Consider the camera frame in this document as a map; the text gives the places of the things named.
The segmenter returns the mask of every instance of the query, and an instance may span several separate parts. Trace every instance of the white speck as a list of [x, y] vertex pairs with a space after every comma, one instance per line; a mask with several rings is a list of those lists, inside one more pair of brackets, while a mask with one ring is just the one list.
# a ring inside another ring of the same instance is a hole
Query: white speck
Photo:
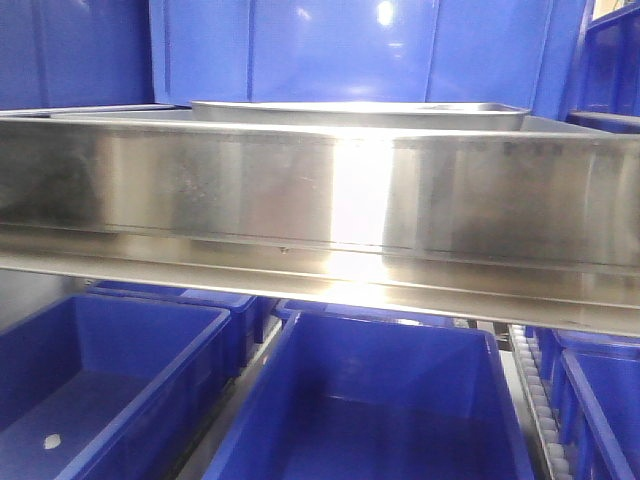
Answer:
[[60, 438], [60, 435], [58, 435], [57, 433], [54, 433], [53, 435], [48, 435], [44, 439], [44, 449], [52, 450], [58, 447], [61, 443], [62, 443], [62, 438]]

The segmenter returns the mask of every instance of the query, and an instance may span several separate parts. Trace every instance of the blue plastic bin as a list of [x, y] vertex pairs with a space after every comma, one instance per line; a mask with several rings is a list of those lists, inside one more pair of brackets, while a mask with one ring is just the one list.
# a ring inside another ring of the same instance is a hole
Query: blue plastic bin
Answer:
[[156, 102], [248, 99], [250, 0], [150, 0]]
[[299, 313], [205, 480], [533, 479], [484, 332]]
[[275, 314], [286, 323], [296, 312], [331, 313], [350, 318], [370, 319], [407, 319], [415, 320], [424, 325], [434, 327], [453, 327], [453, 319], [439, 315], [426, 315], [424, 313], [402, 312], [399, 310], [385, 310], [382, 308], [353, 307], [336, 303], [308, 302], [304, 300], [280, 300], [276, 306]]
[[640, 478], [640, 362], [567, 350], [562, 363], [570, 381], [561, 439], [573, 478]]
[[147, 2], [0, 2], [0, 110], [153, 102]]
[[500, 102], [564, 116], [591, 0], [151, 0], [156, 101]]
[[222, 309], [78, 295], [4, 332], [0, 478], [160, 478], [227, 381], [228, 326]]
[[585, 38], [578, 108], [640, 115], [640, 4], [593, 22]]
[[640, 358], [640, 339], [599, 333], [554, 330], [536, 327], [540, 347], [540, 378], [551, 389], [552, 408], [559, 408], [566, 372], [560, 358], [565, 349], [579, 353], [593, 353], [621, 358]]
[[238, 375], [240, 367], [247, 360], [256, 342], [262, 342], [262, 318], [258, 298], [238, 293], [196, 290], [181, 287], [164, 287], [142, 283], [105, 280], [87, 288], [87, 292], [116, 297], [148, 298], [189, 305], [225, 308], [231, 312], [232, 323], [236, 327], [237, 364], [231, 372]]

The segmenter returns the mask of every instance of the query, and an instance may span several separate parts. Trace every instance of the stainless steel tray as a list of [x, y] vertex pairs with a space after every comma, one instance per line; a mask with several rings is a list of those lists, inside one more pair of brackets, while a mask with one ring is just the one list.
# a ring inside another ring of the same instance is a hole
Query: stainless steel tray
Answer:
[[91, 115], [97, 113], [145, 112], [172, 110], [175, 108], [176, 107], [173, 105], [164, 105], [160, 103], [140, 105], [102, 105], [93, 107], [27, 108], [19, 110], [0, 110], [0, 118], [49, 118], [56, 115]]
[[520, 130], [529, 110], [498, 103], [192, 102], [196, 120], [442, 130]]

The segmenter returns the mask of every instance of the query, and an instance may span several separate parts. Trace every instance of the stainless steel shelf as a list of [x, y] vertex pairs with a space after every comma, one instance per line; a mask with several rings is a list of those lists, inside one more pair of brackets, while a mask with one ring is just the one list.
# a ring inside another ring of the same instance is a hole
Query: stainless steel shelf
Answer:
[[0, 268], [640, 335], [640, 139], [526, 124], [3, 119]]

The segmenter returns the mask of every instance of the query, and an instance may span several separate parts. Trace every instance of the metal rack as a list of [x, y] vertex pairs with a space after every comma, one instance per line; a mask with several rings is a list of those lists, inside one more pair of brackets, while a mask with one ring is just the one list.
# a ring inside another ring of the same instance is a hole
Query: metal rack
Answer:
[[640, 141], [528, 122], [3, 119], [0, 267], [639, 334]]

